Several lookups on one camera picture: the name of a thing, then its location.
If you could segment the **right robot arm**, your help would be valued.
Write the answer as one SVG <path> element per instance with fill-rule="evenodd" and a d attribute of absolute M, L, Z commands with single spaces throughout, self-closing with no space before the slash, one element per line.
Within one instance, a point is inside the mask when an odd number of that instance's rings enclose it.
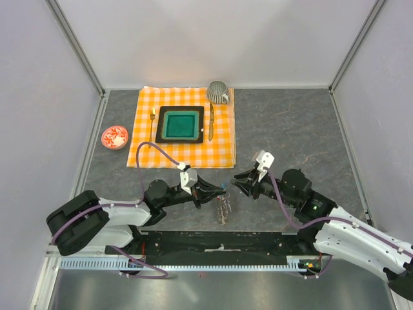
<path fill-rule="evenodd" d="M 346 260 L 384 280 L 390 289 L 412 300 L 412 244 L 398 240 L 359 220 L 333 200 L 312 189 L 299 169 L 286 170 L 276 179 L 254 167 L 231 181 L 253 199 L 265 195 L 277 200 L 282 211 L 293 208 L 299 220 L 296 248 Z"/>

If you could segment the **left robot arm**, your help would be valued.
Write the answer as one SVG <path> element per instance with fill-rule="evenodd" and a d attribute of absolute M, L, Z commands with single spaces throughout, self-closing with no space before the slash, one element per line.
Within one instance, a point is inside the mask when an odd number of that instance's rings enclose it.
<path fill-rule="evenodd" d="M 166 207 L 192 202 L 200 208 L 226 194 L 224 188 L 199 176 L 189 184 L 171 187 L 163 180 L 154 180 L 144 191 L 142 201 L 105 200 L 92 190 L 84 191 L 47 216 L 52 244 L 62 256 L 75 254 L 88 245 L 114 245 L 134 254 L 142 244 L 137 229 L 159 223 L 166 216 Z"/>

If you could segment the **yellow checkered cloth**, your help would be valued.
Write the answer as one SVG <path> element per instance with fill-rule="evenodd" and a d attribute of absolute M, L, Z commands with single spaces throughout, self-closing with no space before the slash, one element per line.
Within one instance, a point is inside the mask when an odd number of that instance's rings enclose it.
<path fill-rule="evenodd" d="M 194 168 L 227 169 L 236 164 L 234 90 L 230 103 L 211 104 L 206 88 L 140 90 L 127 167 L 174 168 L 158 150 Z"/>

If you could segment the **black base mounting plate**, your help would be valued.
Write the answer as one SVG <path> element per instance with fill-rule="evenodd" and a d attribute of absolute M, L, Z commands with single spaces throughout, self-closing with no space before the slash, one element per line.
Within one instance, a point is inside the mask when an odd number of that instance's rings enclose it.
<path fill-rule="evenodd" d="M 295 233 L 241 231 L 143 231 L 123 252 L 136 258 L 190 256 L 200 258 L 210 254 L 218 257 L 309 256 L 319 253 L 300 240 Z"/>

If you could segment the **black teal square plate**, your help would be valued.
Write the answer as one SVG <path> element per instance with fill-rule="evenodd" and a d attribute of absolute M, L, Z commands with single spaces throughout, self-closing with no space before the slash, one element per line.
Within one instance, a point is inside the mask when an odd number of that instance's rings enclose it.
<path fill-rule="evenodd" d="M 155 142 L 158 144 L 202 144 L 203 106 L 162 106 Z"/>

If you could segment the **gold knife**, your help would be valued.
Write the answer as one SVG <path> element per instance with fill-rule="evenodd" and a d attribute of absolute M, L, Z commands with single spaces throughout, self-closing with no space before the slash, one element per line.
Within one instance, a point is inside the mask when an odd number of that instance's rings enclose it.
<path fill-rule="evenodd" d="M 214 121 L 215 121 L 214 105 L 210 103 L 210 116 L 209 116 L 209 128 L 208 128 L 208 140 L 209 141 L 212 141 L 214 137 Z"/>

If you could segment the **gold fork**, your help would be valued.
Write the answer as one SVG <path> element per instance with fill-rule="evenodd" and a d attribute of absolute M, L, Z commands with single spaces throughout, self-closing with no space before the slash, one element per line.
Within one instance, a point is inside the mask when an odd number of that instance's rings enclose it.
<path fill-rule="evenodd" d="M 150 123 L 150 135 L 149 135 L 149 142 L 150 142 L 150 144 L 149 144 L 149 146 L 148 146 L 149 149 L 152 147 L 152 144 L 153 144 L 152 137 L 153 137 L 153 128 L 154 128 L 154 121 L 155 121 L 155 119 L 156 119 L 156 109 L 155 109 L 154 107 L 152 107 L 152 108 L 151 108 L 151 111 L 150 111 L 150 120 L 151 120 L 151 123 Z"/>

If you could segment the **grey striped mug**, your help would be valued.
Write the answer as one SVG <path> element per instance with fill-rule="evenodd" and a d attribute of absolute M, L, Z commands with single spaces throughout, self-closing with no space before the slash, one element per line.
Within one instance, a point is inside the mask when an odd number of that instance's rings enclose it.
<path fill-rule="evenodd" d="M 230 103 L 229 89 L 222 81 L 213 81 L 209 84 L 206 96 L 209 102 L 216 105 L 226 105 Z"/>

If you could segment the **red white patterned bowl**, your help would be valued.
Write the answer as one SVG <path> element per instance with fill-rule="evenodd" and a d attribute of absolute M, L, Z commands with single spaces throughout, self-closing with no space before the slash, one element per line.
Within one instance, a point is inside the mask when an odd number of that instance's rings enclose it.
<path fill-rule="evenodd" d="M 110 150 L 122 149 L 128 142 L 128 131 L 125 127 L 114 125 L 101 135 L 101 143 Z"/>

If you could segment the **aluminium corner post left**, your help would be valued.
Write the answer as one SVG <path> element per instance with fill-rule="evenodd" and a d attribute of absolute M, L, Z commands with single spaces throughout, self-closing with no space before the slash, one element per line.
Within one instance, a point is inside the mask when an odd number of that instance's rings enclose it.
<path fill-rule="evenodd" d="M 66 37 L 69 45 L 71 46 L 74 54 L 76 55 L 77 59 L 79 60 L 81 66 L 85 70 L 89 80 L 93 84 L 94 88 L 97 90 L 97 93 L 101 98 L 105 95 L 105 88 L 101 84 L 95 70 L 92 68 L 92 65 L 80 44 L 74 30 L 72 29 L 63 9 L 61 8 L 59 1 L 56 0 L 45 0 L 45 3 L 49 7 L 52 15 L 54 16 L 57 24 L 61 28 L 64 36 Z"/>

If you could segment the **aluminium corner post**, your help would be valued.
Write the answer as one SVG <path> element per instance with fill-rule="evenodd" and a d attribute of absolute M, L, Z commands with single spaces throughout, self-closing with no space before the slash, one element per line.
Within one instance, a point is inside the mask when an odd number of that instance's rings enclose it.
<path fill-rule="evenodd" d="M 383 7 L 386 5 L 387 0 L 376 0 L 372 8 L 370 9 L 365 21 L 363 22 L 361 28 L 359 29 L 355 39 L 353 40 L 348 52 L 346 53 L 343 61 L 341 62 L 332 82 L 330 83 L 328 89 L 330 94 L 333 94 L 346 74 L 347 70 L 350 68 L 354 58 L 356 57 L 359 49 L 366 40 L 369 32 L 371 31 L 374 23 L 376 22 L 379 14 L 381 13 Z"/>
<path fill-rule="evenodd" d="M 81 66 L 85 70 L 89 80 L 93 84 L 94 88 L 97 90 L 97 93 L 101 98 L 105 95 L 105 88 L 101 84 L 95 70 L 92 68 L 92 65 L 80 44 L 74 30 L 72 29 L 63 9 L 61 8 L 59 1 L 56 0 L 45 0 L 45 3 L 49 7 L 52 15 L 54 16 L 57 24 L 61 28 L 64 36 L 66 37 L 69 45 L 71 46 L 74 54 L 76 55 L 77 59 L 79 60 Z"/>

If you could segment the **aluminium corner post right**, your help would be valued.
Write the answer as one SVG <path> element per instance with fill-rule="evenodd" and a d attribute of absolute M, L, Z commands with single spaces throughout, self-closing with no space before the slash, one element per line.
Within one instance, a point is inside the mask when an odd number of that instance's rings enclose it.
<path fill-rule="evenodd" d="M 387 0 L 376 0 L 372 8 L 370 9 L 365 21 L 363 22 L 361 28 L 359 29 L 355 39 L 353 40 L 348 52 L 346 53 L 343 61 L 341 62 L 332 82 L 330 83 L 328 89 L 330 94 L 333 94 L 346 74 L 347 70 L 350 68 L 354 58 L 356 57 L 359 49 L 366 40 L 369 32 L 371 31 L 374 23 L 376 22 L 379 14 L 381 13 L 383 7 L 386 5 Z"/>

